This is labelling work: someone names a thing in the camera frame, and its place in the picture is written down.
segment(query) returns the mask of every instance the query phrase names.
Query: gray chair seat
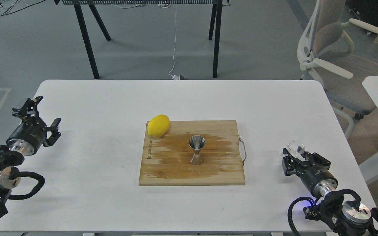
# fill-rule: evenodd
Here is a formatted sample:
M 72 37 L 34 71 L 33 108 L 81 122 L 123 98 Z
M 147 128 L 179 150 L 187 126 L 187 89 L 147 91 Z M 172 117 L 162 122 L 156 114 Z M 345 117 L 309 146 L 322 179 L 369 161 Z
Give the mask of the gray chair seat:
M 346 79 L 323 68 L 315 68 L 325 84 L 327 98 L 358 114 L 368 115 L 376 108 L 374 102 L 364 89 L 362 82 L 367 76 L 378 76 L 378 64 L 359 56 L 331 50 L 319 55 L 318 58 L 329 61 L 354 74 Z

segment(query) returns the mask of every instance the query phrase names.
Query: metal mesh shelf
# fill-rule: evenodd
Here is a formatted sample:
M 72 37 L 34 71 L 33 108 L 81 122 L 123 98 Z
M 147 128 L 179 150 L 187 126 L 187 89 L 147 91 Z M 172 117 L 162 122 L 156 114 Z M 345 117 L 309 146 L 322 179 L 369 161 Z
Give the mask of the metal mesh shelf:
M 62 0 L 63 4 L 109 5 L 109 4 L 215 4 L 218 0 Z

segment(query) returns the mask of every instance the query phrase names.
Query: yellow lemon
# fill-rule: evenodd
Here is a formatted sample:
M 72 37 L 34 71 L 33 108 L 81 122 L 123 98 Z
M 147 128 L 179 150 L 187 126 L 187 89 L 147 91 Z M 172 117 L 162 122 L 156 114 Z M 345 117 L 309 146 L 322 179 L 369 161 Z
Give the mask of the yellow lemon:
M 166 115 L 157 115 L 148 122 L 148 135 L 159 138 L 163 136 L 170 127 L 170 120 Z

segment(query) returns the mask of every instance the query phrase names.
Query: stainless steel jigger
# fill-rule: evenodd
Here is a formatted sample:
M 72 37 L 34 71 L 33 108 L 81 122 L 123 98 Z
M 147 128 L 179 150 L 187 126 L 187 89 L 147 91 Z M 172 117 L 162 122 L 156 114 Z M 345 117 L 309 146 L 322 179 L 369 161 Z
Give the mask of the stainless steel jigger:
M 192 159 L 190 160 L 190 163 L 194 165 L 200 165 L 202 164 L 202 158 L 199 154 L 205 146 L 205 139 L 204 137 L 200 135 L 194 135 L 189 139 L 189 146 L 192 148 L 195 154 L 193 154 Z

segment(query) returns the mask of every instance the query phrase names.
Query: power cord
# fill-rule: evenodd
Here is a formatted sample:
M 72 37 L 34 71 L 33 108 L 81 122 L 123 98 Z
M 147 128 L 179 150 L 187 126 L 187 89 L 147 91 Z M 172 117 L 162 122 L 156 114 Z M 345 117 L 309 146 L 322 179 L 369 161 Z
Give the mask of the power cord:
M 33 3 L 33 4 L 31 4 L 31 5 L 27 5 L 26 7 L 24 7 L 24 8 L 22 8 L 22 9 L 19 9 L 19 10 L 16 10 L 16 11 L 14 11 L 14 12 L 10 12 L 10 13 L 3 13 L 2 15 L 0 15 L 0 17 L 1 16 L 5 16 L 5 15 L 11 15 L 11 14 L 13 14 L 13 13 L 16 13 L 16 12 L 19 12 L 19 11 L 21 11 L 21 10 L 24 10 L 24 9 L 26 9 L 26 8 L 28 8 L 28 7 L 31 7 L 31 6 L 34 6 L 34 5 L 37 5 L 37 4 L 39 4 L 39 3 L 43 3 L 43 2 L 45 2 L 46 0 L 42 0 L 42 1 L 40 1 L 40 2 L 38 2 L 38 3 Z
M 174 66 L 176 65 L 176 60 L 174 59 L 174 55 L 175 55 L 175 52 L 176 52 L 176 40 L 177 40 L 177 5 L 176 5 L 175 13 L 174 13 L 174 23 L 175 23 L 175 33 L 174 33 L 174 49 L 173 49 L 173 67 L 167 73 L 167 75 L 171 76 L 171 78 L 174 79 L 174 80 L 180 80 L 179 76 L 170 74 L 174 70 Z
M 120 9 L 132 9 L 132 8 L 143 7 L 145 4 L 135 4 L 135 6 L 131 6 L 131 7 L 128 7 L 128 8 L 124 8 L 124 7 L 121 7 L 121 6 L 118 6 L 118 5 L 114 5 L 114 4 L 111 4 L 111 5 L 116 6 Z M 158 6 L 164 8 L 164 9 L 168 9 L 169 7 L 171 7 L 171 4 L 158 4 Z
M 295 236 L 301 236 L 301 235 L 297 231 L 297 229 L 296 229 L 296 227 L 294 225 L 294 221 L 293 221 L 293 208 L 294 208 L 294 205 L 296 205 L 297 203 L 299 203 L 301 201 L 308 201 L 310 203 L 310 206 L 315 206 L 315 202 L 313 201 L 313 199 L 311 197 L 299 197 L 299 198 L 295 199 L 290 204 L 290 207 L 288 208 L 288 213 L 287 213 L 288 224 L 290 225 L 291 231 L 293 232 L 293 234 Z
M 140 8 L 140 7 L 143 7 L 144 4 L 135 4 L 135 6 L 128 7 L 128 8 L 123 8 L 123 7 L 121 7 L 121 6 L 114 5 L 114 4 L 112 4 L 112 6 L 116 6 L 116 7 L 120 8 L 120 9 L 132 9 L 132 8 Z

